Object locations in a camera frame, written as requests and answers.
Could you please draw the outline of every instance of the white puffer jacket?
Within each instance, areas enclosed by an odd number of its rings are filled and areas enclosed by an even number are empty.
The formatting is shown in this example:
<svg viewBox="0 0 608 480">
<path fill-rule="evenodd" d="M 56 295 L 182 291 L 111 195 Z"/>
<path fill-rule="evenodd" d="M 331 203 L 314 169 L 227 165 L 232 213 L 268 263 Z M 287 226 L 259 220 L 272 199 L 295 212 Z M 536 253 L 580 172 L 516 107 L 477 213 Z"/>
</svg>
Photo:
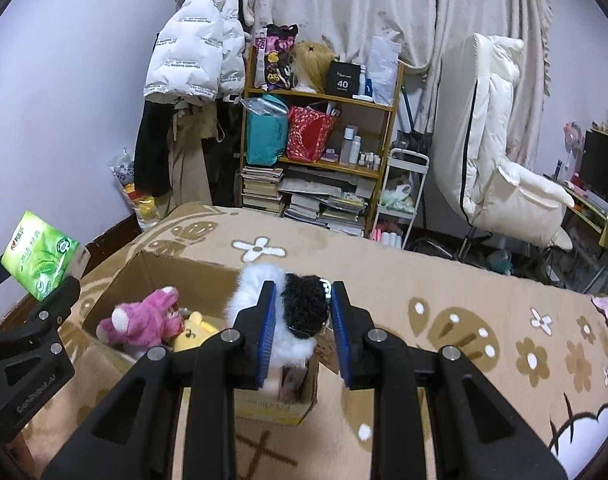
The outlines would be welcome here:
<svg viewBox="0 0 608 480">
<path fill-rule="evenodd" d="M 159 33 L 144 97 L 203 105 L 244 88 L 238 0 L 186 0 Z"/>
</svg>

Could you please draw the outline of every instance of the white wall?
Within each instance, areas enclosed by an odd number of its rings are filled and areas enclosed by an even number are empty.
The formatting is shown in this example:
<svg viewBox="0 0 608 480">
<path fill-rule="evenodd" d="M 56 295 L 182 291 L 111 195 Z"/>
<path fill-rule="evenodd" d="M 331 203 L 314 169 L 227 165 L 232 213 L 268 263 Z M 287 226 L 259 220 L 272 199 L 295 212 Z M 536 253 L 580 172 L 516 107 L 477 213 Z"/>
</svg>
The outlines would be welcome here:
<svg viewBox="0 0 608 480">
<path fill-rule="evenodd" d="M 26 209 L 88 243 L 128 216 L 106 163 L 133 148 L 175 0 L 12 0 L 0 19 L 0 254 Z M 24 295 L 0 287 L 0 319 Z"/>
<path fill-rule="evenodd" d="M 608 19 L 595 0 L 549 0 L 554 20 L 550 30 L 551 96 L 545 102 L 538 173 L 553 173 L 566 163 L 564 124 L 583 130 L 606 120 L 608 109 Z"/>
</svg>

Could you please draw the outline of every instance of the bed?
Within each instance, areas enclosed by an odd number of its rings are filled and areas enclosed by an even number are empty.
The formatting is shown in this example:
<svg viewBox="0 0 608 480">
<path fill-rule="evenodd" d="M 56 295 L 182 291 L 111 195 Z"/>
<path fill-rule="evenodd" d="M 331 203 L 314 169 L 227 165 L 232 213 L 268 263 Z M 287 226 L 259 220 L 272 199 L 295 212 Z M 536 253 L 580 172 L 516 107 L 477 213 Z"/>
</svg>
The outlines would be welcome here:
<svg viewBox="0 0 608 480">
<path fill-rule="evenodd" d="M 289 219 L 199 203 L 181 206 L 82 280 L 80 300 L 60 329 L 76 375 L 24 429 L 40 470 L 131 365 L 82 324 L 140 251 L 233 269 L 271 262 L 343 280 L 352 303 L 407 344 L 459 346 L 569 478 L 591 478 L 582 470 L 608 437 L 608 328 L 590 298 Z M 428 423 L 424 402 L 422 419 Z M 318 403 L 298 427 L 238 419 L 239 474 L 249 480 L 366 479 L 372 439 L 364 438 L 364 427 L 370 424 L 372 393 L 348 392 L 321 366 Z M 426 427 L 424 433 L 428 478 L 434 478 Z M 606 449 L 599 458 L 608 458 Z"/>
</svg>

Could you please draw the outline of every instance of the chair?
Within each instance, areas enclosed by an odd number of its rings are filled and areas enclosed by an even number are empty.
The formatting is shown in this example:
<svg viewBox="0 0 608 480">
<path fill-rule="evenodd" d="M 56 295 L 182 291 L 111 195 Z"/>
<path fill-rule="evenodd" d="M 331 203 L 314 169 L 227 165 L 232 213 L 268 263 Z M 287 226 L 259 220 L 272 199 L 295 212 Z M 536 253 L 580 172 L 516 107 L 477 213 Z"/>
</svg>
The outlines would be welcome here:
<svg viewBox="0 0 608 480">
<path fill-rule="evenodd" d="M 470 225 L 462 247 L 446 256 L 463 260 L 476 229 L 545 249 L 573 247 L 561 228 L 564 189 L 506 157 L 506 131 L 520 77 L 524 42 L 473 34 L 442 55 L 432 165 L 450 207 Z"/>
</svg>

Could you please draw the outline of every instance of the black fur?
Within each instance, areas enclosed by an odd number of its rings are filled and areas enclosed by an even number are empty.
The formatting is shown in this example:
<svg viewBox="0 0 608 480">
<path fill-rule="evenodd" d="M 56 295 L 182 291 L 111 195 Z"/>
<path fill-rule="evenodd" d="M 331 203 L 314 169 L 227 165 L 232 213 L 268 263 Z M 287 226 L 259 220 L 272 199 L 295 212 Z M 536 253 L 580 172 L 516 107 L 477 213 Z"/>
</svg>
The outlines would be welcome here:
<svg viewBox="0 0 608 480">
<path fill-rule="evenodd" d="M 322 330 L 328 319 L 328 306 L 319 276 L 286 274 L 282 299 L 286 327 L 296 338 L 308 339 Z"/>
</svg>

